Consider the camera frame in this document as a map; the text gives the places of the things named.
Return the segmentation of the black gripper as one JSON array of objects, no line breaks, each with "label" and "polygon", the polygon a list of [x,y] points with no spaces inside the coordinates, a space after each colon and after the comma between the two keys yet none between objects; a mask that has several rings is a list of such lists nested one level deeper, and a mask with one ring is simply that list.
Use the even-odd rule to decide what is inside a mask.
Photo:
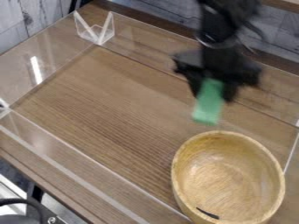
[{"label": "black gripper", "polygon": [[202,48],[176,52],[172,55],[174,71],[190,84],[191,93],[198,96],[206,78],[225,84],[223,99],[233,102],[239,94],[239,86],[258,86],[262,66],[241,51],[239,45],[227,48]]}]

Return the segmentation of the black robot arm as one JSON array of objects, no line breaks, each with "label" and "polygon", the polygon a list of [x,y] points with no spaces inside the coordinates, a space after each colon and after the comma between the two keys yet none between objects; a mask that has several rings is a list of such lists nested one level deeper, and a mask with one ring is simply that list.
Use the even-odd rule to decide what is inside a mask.
[{"label": "black robot arm", "polygon": [[245,86],[257,87],[262,66],[242,53],[239,32],[249,28],[263,32],[250,23],[261,9],[259,0],[197,0],[201,6],[201,28],[197,31],[199,50],[172,56],[174,71],[189,81],[193,95],[202,91],[203,81],[211,78],[223,84],[221,97],[233,102]]}]

